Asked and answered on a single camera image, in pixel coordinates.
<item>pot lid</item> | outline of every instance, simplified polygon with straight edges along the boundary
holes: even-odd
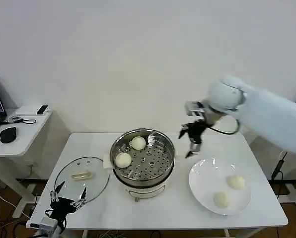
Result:
[[[109,174],[103,168],[103,161],[88,156],[73,160],[58,174],[54,190],[64,182],[59,197],[78,201],[86,188],[86,203],[97,198],[106,188]]]

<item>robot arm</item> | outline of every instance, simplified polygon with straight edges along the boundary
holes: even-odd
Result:
[[[296,153],[296,103],[288,99],[225,76],[211,85],[207,99],[199,105],[188,102],[187,114],[202,115],[208,128],[221,116],[231,115],[266,140]]]

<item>black mouse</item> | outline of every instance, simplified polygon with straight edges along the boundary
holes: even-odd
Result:
[[[17,128],[9,127],[0,132],[0,141],[4,144],[13,142],[17,137]]]

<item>wooden floor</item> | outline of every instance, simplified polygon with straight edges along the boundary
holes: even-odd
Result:
[[[40,195],[43,191],[44,185],[39,184],[34,193]],[[274,185],[274,191],[278,191],[279,185]],[[285,194],[287,191],[284,188],[281,194]],[[0,189],[0,195],[13,204],[17,204],[20,200],[20,197],[12,191],[10,188]],[[282,207],[288,217],[289,224],[285,227],[279,228],[279,237],[280,238],[296,238],[296,206],[293,204],[282,204]],[[25,210],[26,214],[30,214],[30,208],[27,207]],[[5,226],[5,229],[0,229],[0,238],[13,238],[13,228],[14,224],[18,221],[26,221],[25,217],[21,217],[19,220],[12,218],[12,212],[14,208],[0,200],[0,227],[4,224],[12,223],[8,226]],[[24,226],[16,227],[16,237],[17,238],[27,238],[34,234],[34,230],[26,229]],[[105,233],[106,231],[91,231],[89,232],[89,237],[96,238],[97,235]],[[236,230],[229,231],[231,236],[236,234]],[[127,238],[149,238],[151,231],[122,231],[124,237]],[[222,230],[210,230],[210,231],[162,231],[162,238],[204,238],[204,237],[224,237],[224,232]],[[158,233],[154,233],[151,238],[159,238]],[[277,238],[276,228],[266,228],[263,231],[259,232],[253,238]]]

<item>white wall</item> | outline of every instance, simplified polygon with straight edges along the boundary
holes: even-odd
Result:
[[[70,131],[177,131],[225,73],[296,99],[296,0],[0,0],[3,97]]]

